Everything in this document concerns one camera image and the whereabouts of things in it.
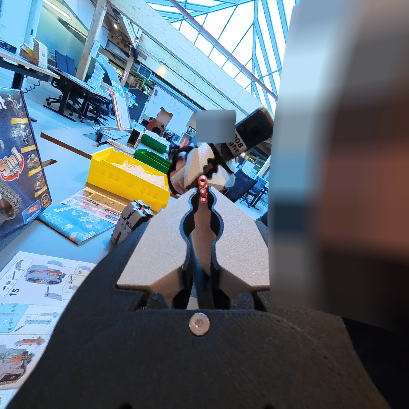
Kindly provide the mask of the white whiteboard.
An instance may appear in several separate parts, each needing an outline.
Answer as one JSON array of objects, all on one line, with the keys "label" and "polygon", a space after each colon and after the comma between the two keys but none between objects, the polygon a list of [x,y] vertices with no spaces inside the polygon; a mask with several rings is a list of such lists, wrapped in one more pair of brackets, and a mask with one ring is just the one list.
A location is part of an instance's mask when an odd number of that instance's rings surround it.
[{"label": "white whiteboard", "polygon": [[155,85],[153,93],[149,101],[146,102],[142,113],[149,118],[155,119],[158,115],[166,115],[164,111],[172,114],[172,117],[169,118],[166,124],[166,129],[178,136],[182,136],[194,112],[165,90]]}]

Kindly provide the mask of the wooden post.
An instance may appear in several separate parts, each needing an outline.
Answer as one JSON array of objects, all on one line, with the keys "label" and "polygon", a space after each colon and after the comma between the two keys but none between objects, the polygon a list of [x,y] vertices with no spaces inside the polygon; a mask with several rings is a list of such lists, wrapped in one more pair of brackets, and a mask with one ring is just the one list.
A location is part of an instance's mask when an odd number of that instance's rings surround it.
[{"label": "wooden post", "polygon": [[90,29],[85,42],[84,51],[81,55],[79,66],[76,71],[76,78],[78,78],[81,81],[85,80],[85,76],[88,72],[91,60],[90,53],[102,27],[107,7],[108,5],[106,0],[98,0],[96,3],[96,8],[92,17]]}]

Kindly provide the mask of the grey desk with brown edge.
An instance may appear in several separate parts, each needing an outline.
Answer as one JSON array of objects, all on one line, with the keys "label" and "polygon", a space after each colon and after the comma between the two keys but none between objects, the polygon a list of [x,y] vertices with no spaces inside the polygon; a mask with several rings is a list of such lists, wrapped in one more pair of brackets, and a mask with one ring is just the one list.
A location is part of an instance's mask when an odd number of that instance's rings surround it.
[{"label": "grey desk with brown edge", "polygon": [[128,156],[133,156],[135,153],[135,149],[127,144],[130,137],[128,133],[118,140],[108,140],[107,137],[103,137],[101,144],[96,141],[96,131],[93,129],[86,130],[85,128],[44,130],[41,132],[40,137],[49,142],[48,149],[50,149],[50,153],[47,153],[45,158],[57,161],[63,159],[68,152],[88,160],[94,154],[109,148],[123,152]]}]

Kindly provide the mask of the brown cardboard cutout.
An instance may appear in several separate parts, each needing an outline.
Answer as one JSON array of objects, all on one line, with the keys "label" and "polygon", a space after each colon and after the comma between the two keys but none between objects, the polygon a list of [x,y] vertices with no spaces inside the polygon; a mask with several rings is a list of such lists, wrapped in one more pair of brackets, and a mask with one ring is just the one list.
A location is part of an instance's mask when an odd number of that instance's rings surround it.
[{"label": "brown cardboard cutout", "polygon": [[169,124],[172,117],[173,117],[172,113],[167,112],[163,107],[161,107],[156,118],[152,119],[149,122],[146,130],[151,131],[157,134],[158,136],[162,137],[165,132],[165,128]]}]

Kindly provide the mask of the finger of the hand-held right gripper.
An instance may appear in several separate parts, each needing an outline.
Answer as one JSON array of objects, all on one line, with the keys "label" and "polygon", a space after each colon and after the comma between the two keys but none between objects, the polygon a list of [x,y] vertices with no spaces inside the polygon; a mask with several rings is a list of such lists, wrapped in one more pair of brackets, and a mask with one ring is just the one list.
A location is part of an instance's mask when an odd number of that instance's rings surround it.
[{"label": "finger of the hand-held right gripper", "polygon": [[205,175],[208,180],[211,179],[217,172],[217,162],[214,160],[212,144],[202,143],[192,149],[187,155],[185,164],[185,189],[197,186],[197,180],[202,175]]},{"label": "finger of the hand-held right gripper", "polygon": [[217,166],[217,171],[212,173],[209,178],[209,186],[219,192],[224,192],[232,187],[235,183],[235,174],[229,168],[226,170],[220,164]]}]

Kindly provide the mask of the open cardboard box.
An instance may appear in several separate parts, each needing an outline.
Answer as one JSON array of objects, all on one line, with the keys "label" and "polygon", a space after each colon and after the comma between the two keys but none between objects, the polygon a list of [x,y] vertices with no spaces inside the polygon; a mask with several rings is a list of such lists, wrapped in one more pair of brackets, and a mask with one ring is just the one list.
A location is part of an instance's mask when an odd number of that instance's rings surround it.
[{"label": "open cardboard box", "polygon": [[35,38],[33,38],[33,48],[27,44],[21,46],[20,56],[40,68],[48,68],[48,49]]}]

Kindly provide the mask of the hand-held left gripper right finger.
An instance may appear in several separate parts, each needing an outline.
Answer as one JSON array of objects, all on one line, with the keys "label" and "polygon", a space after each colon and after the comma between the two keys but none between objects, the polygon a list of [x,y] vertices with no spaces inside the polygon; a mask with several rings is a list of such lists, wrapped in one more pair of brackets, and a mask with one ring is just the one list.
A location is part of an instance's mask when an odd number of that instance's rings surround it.
[{"label": "hand-held left gripper right finger", "polygon": [[238,294],[270,291],[267,228],[209,188],[212,244],[209,289],[215,309],[229,309]]}]

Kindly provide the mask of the dark blue office chair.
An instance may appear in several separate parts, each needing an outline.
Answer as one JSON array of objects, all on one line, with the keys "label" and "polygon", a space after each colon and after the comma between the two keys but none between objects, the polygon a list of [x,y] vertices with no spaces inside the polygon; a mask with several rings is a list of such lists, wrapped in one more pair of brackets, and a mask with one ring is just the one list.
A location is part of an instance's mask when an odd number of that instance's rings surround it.
[{"label": "dark blue office chair", "polygon": [[257,181],[255,179],[249,177],[246,173],[239,169],[235,172],[234,185],[229,188],[226,197],[232,202],[236,202],[249,190],[251,190],[256,183]]}]

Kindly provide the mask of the blue instruction booklet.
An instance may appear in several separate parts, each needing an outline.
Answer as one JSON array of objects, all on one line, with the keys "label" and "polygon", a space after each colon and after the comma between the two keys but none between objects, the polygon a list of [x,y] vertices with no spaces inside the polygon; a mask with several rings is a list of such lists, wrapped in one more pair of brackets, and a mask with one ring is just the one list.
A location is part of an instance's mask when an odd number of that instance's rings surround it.
[{"label": "blue instruction booklet", "polygon": [[114,224],[67,204],[46,208],[38,219],[76,245],[114,227]]}]

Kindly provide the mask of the long desk with chairs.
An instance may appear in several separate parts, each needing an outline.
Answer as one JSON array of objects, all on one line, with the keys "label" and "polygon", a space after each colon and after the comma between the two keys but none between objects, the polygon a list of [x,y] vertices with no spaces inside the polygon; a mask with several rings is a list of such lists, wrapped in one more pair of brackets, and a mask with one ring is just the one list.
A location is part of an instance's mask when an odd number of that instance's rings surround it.
[{"label": "long desk with chairs", "polygon": [[59,70],[56,67],[53,66],[48,66],[49,69],[51,69],[54,73],[58,74],[60,76],[60,83],[61,83],[61,91],[62,91],[62,96],[61,99],[58,99],[57,102],[59,102],[59,109],[53,109],[49,106],[50,102],[47,99],[47,104],[43,105],[45,108],[48,110],[51,110],[55,113],[58,113],[59,115],[63,116],[64,118],[71,120],[73,122],[76,122],[73,116],[69,116],[65,114],[65,108],[68,104],[68,100],[70,97],[72,98],[74,94],[81,94],[84,96],[83,98],[83,103],[81,105],[81,108],[78,110],[76,108],[73,108],[73,113],[76,113],[79,117],[79,120],[81,123],[84,122],[84,120],[91,120],[94,124],[96,125],[103,125],[103,123],[98,119],[98,116],[100,114],[100,108],[96,110],[96,113],[94,116],[87,115],[87,105],[90,105],[91,103],[89,102],[89,99],[91,97],[93,98],[99,98],[101,100],[106,100],[108,102],[108,97],[99,91],[96,91],[93,88],[90,88],[84,81],[79,80],[78,78],[65,73],[61,70]]}]

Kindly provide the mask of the dark grey motor assembly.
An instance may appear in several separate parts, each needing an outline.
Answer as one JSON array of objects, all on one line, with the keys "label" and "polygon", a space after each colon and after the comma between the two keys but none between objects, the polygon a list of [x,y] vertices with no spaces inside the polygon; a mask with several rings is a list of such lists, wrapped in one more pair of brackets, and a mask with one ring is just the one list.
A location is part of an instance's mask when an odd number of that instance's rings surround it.
[{"label": "dark grey motor assembly", "polygon": [[147,222],[154,213],[151,206],[141,200],[130,202],[123,210],[111,235],[111,243],[116,245],[129,236],[142,222]]}]

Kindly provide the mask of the green plastic bin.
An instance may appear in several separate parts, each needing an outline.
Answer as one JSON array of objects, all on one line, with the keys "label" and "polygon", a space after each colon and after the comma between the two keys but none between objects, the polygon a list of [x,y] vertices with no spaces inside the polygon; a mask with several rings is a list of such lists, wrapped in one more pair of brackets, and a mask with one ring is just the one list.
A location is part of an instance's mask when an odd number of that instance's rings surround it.
[{"label": "green plastic bin", "polygon": [[165,138],[148,133],[143,134],[140,142],[160,154],[168,152],[170,145]]},{"label": "green plastic bin", "polygon": [[159,156],[153,151],[148,149],[137,149],[133,156],[136,160],[145,163],[146,165],[167,174],[171,166],[171,162]]}]

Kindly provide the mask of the printed colour leaflet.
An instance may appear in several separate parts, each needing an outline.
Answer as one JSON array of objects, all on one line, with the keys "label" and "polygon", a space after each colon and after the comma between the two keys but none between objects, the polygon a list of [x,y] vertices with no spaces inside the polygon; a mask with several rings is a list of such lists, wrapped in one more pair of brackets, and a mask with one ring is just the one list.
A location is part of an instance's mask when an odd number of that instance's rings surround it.
[{"label": "printed colour leaflet", "polygon": [[122,202],[88,187],[73,194],[61,203],[93,214],[113,224],[118,222],[123,212],[125,212],[123,217],[129,218],[137,211],[137,208],[132,204],[124,205]]}]

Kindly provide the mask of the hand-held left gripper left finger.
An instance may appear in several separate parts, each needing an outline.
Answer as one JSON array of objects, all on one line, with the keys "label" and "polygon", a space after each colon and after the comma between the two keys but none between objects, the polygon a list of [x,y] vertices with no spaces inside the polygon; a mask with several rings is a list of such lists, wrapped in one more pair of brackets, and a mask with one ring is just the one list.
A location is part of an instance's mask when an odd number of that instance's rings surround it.
[{"label": "hand-held left gripper left finger", "polygon": [[148,223],[117,281],[120,289],[161,293],[168,304],[186,309],[193,285],[192,243],[197,188],[189,190]]}]

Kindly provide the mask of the small wooden box stand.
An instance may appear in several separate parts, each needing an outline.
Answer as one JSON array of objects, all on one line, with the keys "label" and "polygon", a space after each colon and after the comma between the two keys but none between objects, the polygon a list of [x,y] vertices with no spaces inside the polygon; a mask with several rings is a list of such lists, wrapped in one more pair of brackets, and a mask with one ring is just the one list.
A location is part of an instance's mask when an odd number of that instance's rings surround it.
[{"label": "small wooden box stand", "polygon": [[141,142],[141,139],[144,134],[145,134],[145,130],[143,128],[140,130],[135,127],[130,134],[127,145],[129,147],[136,149],[139,143]]}]

